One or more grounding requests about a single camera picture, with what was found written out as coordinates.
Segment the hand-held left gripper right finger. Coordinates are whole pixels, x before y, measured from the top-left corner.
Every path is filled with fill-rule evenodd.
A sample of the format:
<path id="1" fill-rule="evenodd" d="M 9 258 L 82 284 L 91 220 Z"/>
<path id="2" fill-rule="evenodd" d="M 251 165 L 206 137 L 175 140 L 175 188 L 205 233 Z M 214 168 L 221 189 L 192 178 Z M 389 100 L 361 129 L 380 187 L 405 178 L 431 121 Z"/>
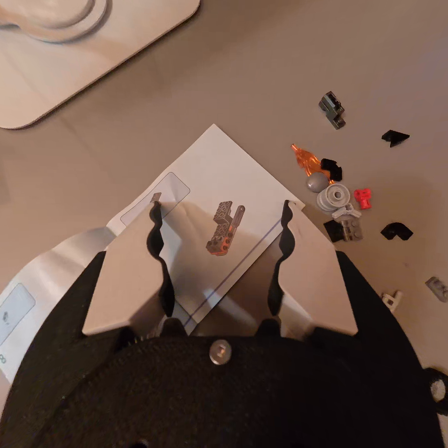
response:
<path id="1" fill-rule="evenodd" d="M 353 336 L 357 324 L 333 244 L 286 200 L 282 233 L 267 303 L 286 338 L 306 338 L 316 328 Z"/>

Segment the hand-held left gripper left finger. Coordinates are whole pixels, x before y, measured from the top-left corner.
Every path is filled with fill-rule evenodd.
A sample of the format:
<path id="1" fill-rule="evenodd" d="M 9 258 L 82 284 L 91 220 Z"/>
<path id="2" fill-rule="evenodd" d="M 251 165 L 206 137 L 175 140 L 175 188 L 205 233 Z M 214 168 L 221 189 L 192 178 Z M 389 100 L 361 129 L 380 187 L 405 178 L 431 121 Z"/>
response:
<path id="1" fill-rule="evenodd" d="M 83 324 L 87 336 L 130 328 L 151 336 L 173 315 L 175 292 L 161 257 L 159 201 L 151 202 L 109 244 Z"/>

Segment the lego instruction booklet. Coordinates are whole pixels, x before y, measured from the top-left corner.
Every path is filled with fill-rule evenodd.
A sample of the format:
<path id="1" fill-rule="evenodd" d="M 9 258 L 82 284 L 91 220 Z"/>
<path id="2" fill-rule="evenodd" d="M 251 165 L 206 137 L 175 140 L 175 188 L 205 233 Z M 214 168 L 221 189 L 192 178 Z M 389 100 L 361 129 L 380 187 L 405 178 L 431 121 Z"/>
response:
<path id="1" fill-rule="evenodd" d="M 304 204 L 216 125 L 104 227 L 74 235 L 24 266 L 1 293 L 1 372 L 11 385 L 38 330 L 82 271 L 159 201 L 173 316 L 193 333 L 281 233 L 285 200 Z"/>

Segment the black lego slope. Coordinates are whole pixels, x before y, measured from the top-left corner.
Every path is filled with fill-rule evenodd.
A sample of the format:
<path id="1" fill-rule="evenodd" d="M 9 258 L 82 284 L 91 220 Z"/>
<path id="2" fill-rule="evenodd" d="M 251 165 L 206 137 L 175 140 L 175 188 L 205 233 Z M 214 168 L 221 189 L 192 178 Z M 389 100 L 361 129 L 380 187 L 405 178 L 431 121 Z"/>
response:
<path id="1" fill-rule="evenodd" d="M 328 237 L 332 243 L 345 241 L 344 227 L 341 223 L 335 220 L 327 221 L 323 224 Z"/>

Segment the grey lego hinge plate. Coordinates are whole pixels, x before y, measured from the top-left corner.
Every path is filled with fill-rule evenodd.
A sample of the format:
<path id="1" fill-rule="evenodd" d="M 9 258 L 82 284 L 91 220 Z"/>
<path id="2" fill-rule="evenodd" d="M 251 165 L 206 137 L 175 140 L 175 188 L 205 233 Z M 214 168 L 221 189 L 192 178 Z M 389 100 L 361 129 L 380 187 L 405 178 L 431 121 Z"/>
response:
<path id="1" fill-rule="evenodd" d="M 363 239 L 360 219 L 348 216 L 340 221 L 345 242 L 357 242 Z"/>

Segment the light grey lego cross connector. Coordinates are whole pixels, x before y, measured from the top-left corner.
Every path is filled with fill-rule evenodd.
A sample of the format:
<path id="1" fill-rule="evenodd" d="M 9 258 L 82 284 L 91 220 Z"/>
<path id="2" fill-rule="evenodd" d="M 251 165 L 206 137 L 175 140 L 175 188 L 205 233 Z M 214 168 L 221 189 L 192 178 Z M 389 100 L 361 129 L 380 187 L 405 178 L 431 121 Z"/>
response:
<path id="1" fill-rule="evenodd" d="M 355 218 L 360 218 L 361 212 L 356 210 L 351 203 L 348 203 L 348 204 L 338 208 L 337 210 L 333 211 L 331 216 L 332 216 L 333 220 L 337 220 L 342 216 L 352 216 Z"/>

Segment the light grey lego wheel rim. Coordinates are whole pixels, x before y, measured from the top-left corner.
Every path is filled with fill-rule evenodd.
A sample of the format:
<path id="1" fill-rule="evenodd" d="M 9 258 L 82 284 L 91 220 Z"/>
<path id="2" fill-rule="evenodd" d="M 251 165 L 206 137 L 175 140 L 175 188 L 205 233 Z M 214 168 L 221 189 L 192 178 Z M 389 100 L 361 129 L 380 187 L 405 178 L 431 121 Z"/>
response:
<path id="1" fill-rule="evenodd" d="M 333 212 L 345 207 L 350 202 L 350 190 L 341 183 L 329 185 L 318 193 L 317 206 L 324 212 Z"/>

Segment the black curved lego piece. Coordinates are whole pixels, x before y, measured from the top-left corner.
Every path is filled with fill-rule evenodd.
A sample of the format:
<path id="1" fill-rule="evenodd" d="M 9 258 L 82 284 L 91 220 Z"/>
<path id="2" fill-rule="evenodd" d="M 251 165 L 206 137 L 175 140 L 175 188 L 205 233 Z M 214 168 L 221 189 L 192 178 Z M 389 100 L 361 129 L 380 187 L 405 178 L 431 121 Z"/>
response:
<path id="1" fill-rule="evenodd" d="M 393 222 L 386 225 L 380 233 L 389 241 L 395 237 L 400 238 L 402 241 L 407 241 L 413 236 L 413 231 L 401 222 Z"/>
<path id="2" fill-rule="evenodd" d="M 334 160 L 323 158 L 320 163 L 320 168 L 324 174 L 327 175 L 330 184 L 341 182 L 343 179 L 343 171 L 337 162 Z"/>

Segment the red lego clip piece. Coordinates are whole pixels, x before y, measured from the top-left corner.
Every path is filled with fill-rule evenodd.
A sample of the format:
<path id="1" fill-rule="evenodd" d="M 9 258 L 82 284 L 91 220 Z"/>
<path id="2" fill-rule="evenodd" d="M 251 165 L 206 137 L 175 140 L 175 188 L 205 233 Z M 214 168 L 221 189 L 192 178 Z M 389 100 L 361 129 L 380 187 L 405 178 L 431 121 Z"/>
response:
<path id="1" fill-rule="evenodd" d="M 356 202 L 359 204 L 360 210 L 371 209 L 371 190 L 369 188 L 356 189 L 353 192 Z"/>

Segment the grey lego dome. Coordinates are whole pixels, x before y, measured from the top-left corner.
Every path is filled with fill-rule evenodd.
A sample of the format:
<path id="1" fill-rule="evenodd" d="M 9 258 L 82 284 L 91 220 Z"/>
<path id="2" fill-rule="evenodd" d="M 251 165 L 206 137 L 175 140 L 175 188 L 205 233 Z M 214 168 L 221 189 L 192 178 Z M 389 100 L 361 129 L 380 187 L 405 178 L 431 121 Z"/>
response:
<path id="1" fill-rule="evenodd" d="M 306 181 L 306 187 L 313 193 L 320 193 L 329 186 L 327 175 L 323 172 L 312 173 Z"/>

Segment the grey lego clip plate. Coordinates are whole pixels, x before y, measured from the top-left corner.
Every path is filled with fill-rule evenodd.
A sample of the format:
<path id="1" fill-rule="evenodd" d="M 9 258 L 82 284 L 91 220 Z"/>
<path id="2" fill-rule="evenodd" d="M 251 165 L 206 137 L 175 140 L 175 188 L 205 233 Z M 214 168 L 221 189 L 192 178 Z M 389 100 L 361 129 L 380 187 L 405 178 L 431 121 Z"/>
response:
<path id="1" fill-rule="evenodd" d="M 438 277 L 430 277 L 425 285 L 442 303 L 448 302 L 448 287 Z"/>

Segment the small orange lego flame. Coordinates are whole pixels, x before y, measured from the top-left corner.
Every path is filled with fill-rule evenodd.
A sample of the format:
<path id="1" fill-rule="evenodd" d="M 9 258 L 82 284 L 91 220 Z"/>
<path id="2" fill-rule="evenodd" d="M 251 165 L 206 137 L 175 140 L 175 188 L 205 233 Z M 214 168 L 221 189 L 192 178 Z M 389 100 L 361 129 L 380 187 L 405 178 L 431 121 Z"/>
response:
<path id="1" fill-rule="evenodd" d="M 297 147 L 295 144 L 291 145 L 297 163 L 302 168 L 307 176 L 311 176 L 316 172 L 321 172 L 321 161 L 311 152 Z"/>

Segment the black lego wedge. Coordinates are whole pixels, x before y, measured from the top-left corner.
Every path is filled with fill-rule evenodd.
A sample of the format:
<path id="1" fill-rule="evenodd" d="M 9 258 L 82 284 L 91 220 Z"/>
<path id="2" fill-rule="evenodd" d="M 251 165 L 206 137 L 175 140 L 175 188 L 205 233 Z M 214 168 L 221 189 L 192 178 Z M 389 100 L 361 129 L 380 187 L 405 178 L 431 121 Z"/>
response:
<path id="1" fill-rule="evenodd" d="M 409 134 L 402 133 L 402 132 L 395 131 L 395 130 L 389 130 L 389 131 L 385 132 L 381 137 L 381 139 L 383 141 L 389 143 L 390 148 L 393 148 L 393 147 L 403 143 L 404 141 L 406 141 L 409 138 L 410 138 Z"/>

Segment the dark grey lego bracket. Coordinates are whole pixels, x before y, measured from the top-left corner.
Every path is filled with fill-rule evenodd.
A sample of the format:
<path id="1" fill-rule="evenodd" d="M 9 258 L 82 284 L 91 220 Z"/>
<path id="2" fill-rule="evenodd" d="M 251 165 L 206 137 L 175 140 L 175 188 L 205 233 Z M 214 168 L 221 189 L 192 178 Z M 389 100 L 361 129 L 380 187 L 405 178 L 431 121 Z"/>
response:
<path id="1" fill-rule="evenodd" d="M 339 99 L 334 95 L 332 91 L 326 93 L 321 98 L 318 105 L 324 112 L 328 121 L 336 130 L 339 130 L 345 126 L 346 123 L 343 117 L 345 110 Z"/>

